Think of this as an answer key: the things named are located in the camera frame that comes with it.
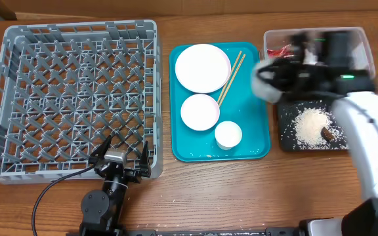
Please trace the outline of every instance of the teal serving tray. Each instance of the teal serving tray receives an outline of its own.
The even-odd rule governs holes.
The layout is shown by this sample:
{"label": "teal serving tray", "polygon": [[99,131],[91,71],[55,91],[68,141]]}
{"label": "teal serving tray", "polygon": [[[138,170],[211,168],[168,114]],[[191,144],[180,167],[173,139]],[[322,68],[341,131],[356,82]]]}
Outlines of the teal serving tray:
{"label": "teal serving tray", "polygon": [[[270,150],[268,114],[265,101],[255,97],[251,92],[250,77],[253,66],[259,62],[259,53],[254,45],[246,42],[212,43],[223,50],[230,59],[231,65],[236,61],[239,51],[246,57],[237,76],[221,104],[220,119],[233,121],[243,132],[241,142],[230,150],[218,147],[214,130],[194,131],[188,128],[180,116],[183,102],[194,93],[185,89],[177,80],[175,73],[176,60],[184,49],[191,45],[181,45],[170,54],[170,111],[171,111],[171,146],[176,158],[185,161],[229,161],[242,159],[260,159]],[[210,93],[218,99],[221,88]]]}

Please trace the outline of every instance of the white bowl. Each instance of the white bowl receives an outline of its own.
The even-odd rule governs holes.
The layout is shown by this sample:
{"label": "white bowl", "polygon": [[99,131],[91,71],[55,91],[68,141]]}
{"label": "white bowl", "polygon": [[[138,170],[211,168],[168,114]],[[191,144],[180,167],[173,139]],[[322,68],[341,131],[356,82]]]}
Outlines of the white bowl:
{"label": "white bowl", "polygon": [[232,121],[223,121],[215,128],[215,140],[223,150],[229,150],[237,146],[242,140],[241,128]]}
{"label": "white bowl", "polygon": [[227,83],[231,64],[218,47],[208,44],[185,49],[176,60],[177,80],[186,89],[196,93],[210,93]]}
{"label": "white bowl", "polygon": [[180,109],[183,123],[196,131],[213,127],[220,117],[220,107],[214,98],[195,94],[187,98]]}

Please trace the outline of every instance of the dish rack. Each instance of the dish rack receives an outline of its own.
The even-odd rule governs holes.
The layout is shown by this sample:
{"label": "dish rack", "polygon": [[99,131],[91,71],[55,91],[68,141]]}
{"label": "dish rack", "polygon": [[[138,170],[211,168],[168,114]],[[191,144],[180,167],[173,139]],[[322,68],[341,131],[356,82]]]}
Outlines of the dish rack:
{"label": "dish rack", "polygon": [[82,170],[109,134],[130,168],[148,141],[157,178],[161,76],[152,20],[9,27],[0,53],[0,182],[49,183]]}

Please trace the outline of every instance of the chopsticks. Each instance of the chopsticks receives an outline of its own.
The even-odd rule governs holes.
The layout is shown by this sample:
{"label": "chopsticks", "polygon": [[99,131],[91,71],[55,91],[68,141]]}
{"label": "chopsticks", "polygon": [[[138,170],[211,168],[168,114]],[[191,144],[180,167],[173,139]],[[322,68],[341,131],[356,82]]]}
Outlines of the chopsticks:
{"label": "chopsticks", "polygon": [[[240,57],[241,54],[242,54],[242,52],[240,51],[240,52],[239,52],[239,55],[238,55],[237,58],[236,58],[236,61],[234,62],[233,68],[231,69],[230,76],[231,76],[231,74],[233,73],[234,68],[236,67],[237,61],[239,60],[239,57]],[[221,93],[220,93],[220,96],[218,97],[218,100],[217,100],[217,102],[218,102],[218,106],[219,106],[219,107],[221,107],[222,101],[224,101],[224,98],[226,97],[227,92],[228,92],[228,90],[230,89],[230,86],[231,86],[231,84],[233,83],[233,80],[234,80],[234,78],[236,77],[237,72],[239,71],[240,66],[242,65],[242,63],[243,63],[245,57],[246,57],[246,54],[243,54],[243,57],[241,58],[240,63],[238,64],[237,69],[236,69],[236,71],[235,71],[234,74],[233,74],[233,77],[231,78],[231,80],[227,81],[227,83],[226,83],[226,84],[224,85],[224,87],[222,88]]]}

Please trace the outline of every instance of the wood tabletop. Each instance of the wood tabletop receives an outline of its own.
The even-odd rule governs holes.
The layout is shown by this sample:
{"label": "wood tabletop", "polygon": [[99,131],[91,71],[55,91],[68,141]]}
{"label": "wood tabletop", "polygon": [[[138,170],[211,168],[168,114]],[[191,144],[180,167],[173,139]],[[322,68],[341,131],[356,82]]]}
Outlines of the wood tabletop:
{"label": "wood tabletop", "polygon": [[[361,26],[371,45],[378,75],[378,12],[316,12],[223,16],[154,17],[163,43],[164,171],[155,180],[131,184],[121,223],[127,229],[264,229],[296,226],[300,220],[343,216],[361,203],[356,169],[346,151],[284,153],[268,106],[272,149],[256,161],[183,163],[171,151],[169,53],[178,45],[247,41],[259,50],[267,30]],[[88,19],[88,21],[113,19]],[[75,20],[0,22],[17,24]],[[46,184],[0,184],[0,235],[32,235],[34,202]],[[37,211],[39,235],[77,232],[81,199],[101,180],[70,180],[54,186]]]}

